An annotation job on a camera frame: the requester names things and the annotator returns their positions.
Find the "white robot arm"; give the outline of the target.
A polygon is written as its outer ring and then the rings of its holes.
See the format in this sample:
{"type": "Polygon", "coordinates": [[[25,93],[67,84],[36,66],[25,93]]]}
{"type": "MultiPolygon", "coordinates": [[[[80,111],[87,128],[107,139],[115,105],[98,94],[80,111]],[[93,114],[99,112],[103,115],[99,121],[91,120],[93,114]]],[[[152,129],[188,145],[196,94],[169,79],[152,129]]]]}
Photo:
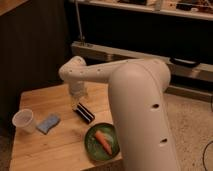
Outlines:
{"type": "Polygon", "coordinates": [[[163,92],[170,70],[159,59],[129,59],[88,66],[75,56],[59,69],[79,99],[84,83],[108,84],[108,99],[125,171],[180,171],[163,92]]]}

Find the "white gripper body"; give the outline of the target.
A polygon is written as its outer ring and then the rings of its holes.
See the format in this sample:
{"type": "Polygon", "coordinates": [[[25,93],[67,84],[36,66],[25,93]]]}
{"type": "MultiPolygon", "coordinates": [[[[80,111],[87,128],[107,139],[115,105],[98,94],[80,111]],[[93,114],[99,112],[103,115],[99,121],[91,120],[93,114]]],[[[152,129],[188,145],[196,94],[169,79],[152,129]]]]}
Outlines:
{"type": "Polygon", "coordinates": [[[71,99],[71,107],[76,109],[80,99],[87,95],[85,83],[82,81],[73,82],[69,85],[68,90],[71,99]]]}

